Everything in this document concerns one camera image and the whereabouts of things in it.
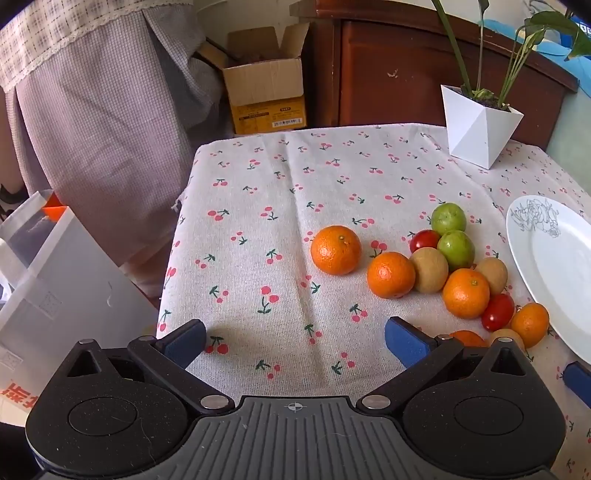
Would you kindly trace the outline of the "orange mandarin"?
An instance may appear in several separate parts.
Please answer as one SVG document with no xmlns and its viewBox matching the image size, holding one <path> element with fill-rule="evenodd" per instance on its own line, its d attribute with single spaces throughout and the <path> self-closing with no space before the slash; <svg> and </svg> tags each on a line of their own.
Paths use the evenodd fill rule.
<svg viewBox="0 0 591 480">
<path fill-rule="evenodd" d="M 332 225 L 315 234 L 311 243 L 311 260 L 315 267 L 334 276 L 345 276 L 358 268 L 362 244 L 348 227 Z"/>
<path fill-rule="evenodd" d="M 458 330 L 452 332 L 451 336 L 459 340 L 465 347 L 485 348 L 488 346 L 481 336 L 470 330 Z"/>
<path fill-rule="evenodd" d="M 514 314 L 510 328 L 522 339 L 527 349 L 537 345 L 546 335 L 549 313 L 539 303 L 528 303 Z"/>
<path fill-rule="evenodd" d="M 409 258 L 398 252 L 386 252 L 372 260 L 367 271 L 370 290 L 380 298 L 398 299 L 415 286 L 416 271 Z"/>
<path fill-rule="evenodd" d="M 461 268 L 448 278 L 442 298 L 447 310 L 464 320 L 480 317 L 490 301 L 488 280 L 478 271 Z"/>
</svg>

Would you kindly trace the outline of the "brown kiwi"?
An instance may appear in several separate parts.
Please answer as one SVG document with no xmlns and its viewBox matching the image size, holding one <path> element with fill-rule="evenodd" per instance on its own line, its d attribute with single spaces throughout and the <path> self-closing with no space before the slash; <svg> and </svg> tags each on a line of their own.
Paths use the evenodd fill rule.
<svg viewBox="0 0 591 480">
<path fill-rule="evenodd" d="M 424 247 L 416 250 L 411 258 L 416 281 L 414 288 L 423 294 L 441 291 L 449 276 L 449 265 L 445 256 L 436 248 Z"/>
<path fill-rule="evenodd" d="M 486 278 L 492 295 L 504 291 L 508 282 L 508 270 L 501 260 L 494 257 L 485 258 L 477 264 L 476 271 Z"/>
<path fill-rule="evenodd" d="M 510 338 L 513 342 L 517 344 L 517 346 L 523 351 L 526 351 L 525 344 L 521 336 L 512 329 L 504 328 L 494 331 L 488 340 L 488 345 L 491 346 L 496 340 L 501 338 Z"/>
</svg>

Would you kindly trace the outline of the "red cherry tomato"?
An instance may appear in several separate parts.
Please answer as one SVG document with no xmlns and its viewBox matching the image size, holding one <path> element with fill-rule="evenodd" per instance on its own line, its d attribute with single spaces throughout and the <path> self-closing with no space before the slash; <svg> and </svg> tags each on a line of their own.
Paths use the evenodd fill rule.
<svg viewBox="0 0 591 480">
<path fill-rule="evenodd" d="M 481 323 L 488 332 L 505 328 L 515 313 L 515 303 L 508 294 L 494 295 L 481 316 Z"/>
<path fill-rule="evenodd" d="M 415 251 L 422 248 L 437 248 L 441 235 L 435 230 L 422 230 L 414 235 L 410 241 L 410 251 Z"/>
</svg>

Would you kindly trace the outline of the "green plum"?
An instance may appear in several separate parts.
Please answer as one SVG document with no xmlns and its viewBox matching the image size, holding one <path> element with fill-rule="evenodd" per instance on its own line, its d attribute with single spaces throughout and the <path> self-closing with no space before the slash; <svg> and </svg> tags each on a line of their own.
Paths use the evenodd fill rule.
<svg viewBox="0 0 591 480">
<path fill-rule="evenodd" d="M 475 246 L 461 230 L 445 233 L 439 240 L 438 250 L 446 258 L 451 270 L 471 268 L 475 260 Z"/>
<path fill-rule="evenodd" d="M 431 227 L 441 236 L 451 231 L 465 231 L 467 227 L 465 212 L 457 204 L 444 203 L 433 211 Z"/>
</svg>

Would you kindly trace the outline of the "cherry print tablecloth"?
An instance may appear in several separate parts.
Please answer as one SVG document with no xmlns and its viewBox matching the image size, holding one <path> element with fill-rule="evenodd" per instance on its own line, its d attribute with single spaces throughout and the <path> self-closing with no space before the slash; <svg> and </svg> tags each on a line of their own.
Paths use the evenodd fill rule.
<svg viewBox="0 0 591 480">
<path fill-rule="evenodd" d="M 399 374 L 385 325 L 398 315 L 431 333 L 465 327 L 439 292 L 418 293 L 414 234 L 457 202 L 478 258 L 510 258 L 504 210 L 540 193 L 585 218 L 589 196 L 542 151 L 512 144 L 486 171 L 452 159 L 424 126 L 325 129 L 215 142 L 198 150 L 181 195 L 158 331 L 207 327 L 193 372 L 232 397 L 262 395 L 208 425 L 192 478 L 305 474 L 408 477 L 390 422 L 294 395 L 359 397 Z"/>
</svg>

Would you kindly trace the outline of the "white plastic bag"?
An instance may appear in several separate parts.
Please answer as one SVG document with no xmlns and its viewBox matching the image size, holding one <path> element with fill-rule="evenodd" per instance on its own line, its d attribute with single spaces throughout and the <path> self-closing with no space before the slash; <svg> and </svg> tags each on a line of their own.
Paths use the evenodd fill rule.
<svg viewBox="0 0 591 480">
<path fill-rule="evenodd" d="M 20 423 L 74 344 L 121 347 L 158 311 L 50 190 L 1 224 L 1 419 Z"/>
</svg>

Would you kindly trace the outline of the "white decorated plate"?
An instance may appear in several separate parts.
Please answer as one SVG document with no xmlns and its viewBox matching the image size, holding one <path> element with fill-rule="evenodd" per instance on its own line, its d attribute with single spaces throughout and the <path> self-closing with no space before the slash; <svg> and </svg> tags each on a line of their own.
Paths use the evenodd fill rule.
<svg viewBox="0 0 591 480">
<path fill-rule="evenodd" d="M 517 270 L 550 326 L 581 360 L 590 361 L 590 224 L 564 204 L 538 195 L 515 199 L 506 233 Z"/>
</svg>

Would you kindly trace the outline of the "white geometric plant pot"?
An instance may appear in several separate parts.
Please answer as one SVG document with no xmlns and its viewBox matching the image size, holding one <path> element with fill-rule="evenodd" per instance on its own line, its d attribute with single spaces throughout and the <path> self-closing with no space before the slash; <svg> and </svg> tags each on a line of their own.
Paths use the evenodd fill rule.
<svg viewBox="0 0 591 480">
<path fill-rule="evenodd" d="M 458 87 L 441 86 L 450 154 L 490 170 L 524 115 L 490 108 L 469 99 Z"/>
</svg>

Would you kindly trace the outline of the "pale green sofa cushion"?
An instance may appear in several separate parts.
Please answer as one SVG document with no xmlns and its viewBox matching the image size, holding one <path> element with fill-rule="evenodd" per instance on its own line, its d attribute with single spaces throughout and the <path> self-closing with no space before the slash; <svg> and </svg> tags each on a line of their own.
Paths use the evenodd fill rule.
<svg viewBox="0 0 591 480">
<path fill-rule="evenodd" d="M 562 103 L 547 153 L 587 192 L 591 187 L 591 100 L 579 89 Z"/>
</svg>

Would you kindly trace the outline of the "open cardboard box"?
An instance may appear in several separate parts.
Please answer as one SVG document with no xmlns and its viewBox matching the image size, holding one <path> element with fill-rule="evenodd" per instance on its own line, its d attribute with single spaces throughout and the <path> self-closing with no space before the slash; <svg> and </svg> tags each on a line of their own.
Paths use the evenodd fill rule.
<svg viewBox="0 0 591 480">
<path fill-rule="evenodd" d="M 221 71 L 237 135 L 307 126 L 301 54 L 308 23 L 287 26 L 278 40 L 272 27 L 228 33 L 223 49 L 205 41 L 198 54 Z"/>
</svg>

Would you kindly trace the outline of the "dark wooden cabinet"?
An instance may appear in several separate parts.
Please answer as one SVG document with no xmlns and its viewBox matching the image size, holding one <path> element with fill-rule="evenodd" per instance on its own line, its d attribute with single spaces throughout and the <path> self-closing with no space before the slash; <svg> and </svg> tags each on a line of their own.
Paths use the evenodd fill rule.
<svg viewBox="0 0 591 480">
<path fill-rule="evenodd" d="M 297 1 L 290 15 L 309 22 L 301 54 L 310 128 L 386 123 L 445 125 L 440 85 L 463 81 L 435 10 L 396 1 Z M 479 27 L 451 16 L 472 82 Z M 483 85 L 500 92 L 512 40 L 485 28 Z M 508 102 L 524 114 L 513 135 L 546 149 L 577 79 L 532 53 Z"/>
</svg>

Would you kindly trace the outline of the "green leafy plant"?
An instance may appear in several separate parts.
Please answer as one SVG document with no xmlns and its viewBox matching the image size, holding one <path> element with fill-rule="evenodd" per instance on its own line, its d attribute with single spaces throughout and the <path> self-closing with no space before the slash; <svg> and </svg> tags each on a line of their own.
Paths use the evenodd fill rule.
<svg viewBox="0 0 591 480">
<path fill-rule="evenodd" d="M 439 16 L 441 24 L 451 43 L 453 54 L 457 60 L 463 83 L 460 87 L 461 94 L 469 100 L 499 111 L 509 112 L 511 105 L 507 97 L 512 90 L 521 70 L 526 65 L 530 54 L 540 45 L 548 31 L 556 31 L 560 34 L 571 36 L 573 43 L 565 60 L 570 61 L 578 57 L 590 55 L 590 38 L 570 17 L 558 11 L 542 11 L 526 18 L 524 23 L 515 31 L 513 43 L 510 49 L 501 46 L 502 52 L 508 55 L 508 64 L 503 78 L 501 90 L 495 93 L 482 85 L 484 47 L 485 47 L 485 13 L 490 6 L 489 1 L 479 1 L 479 56 L 476 85 L 471 84 L 470 75 L 463 58 L 459 43 L 452 28 L 451 22 L 443 4 L 439 0 L 432 1 Z"/>
</svg>

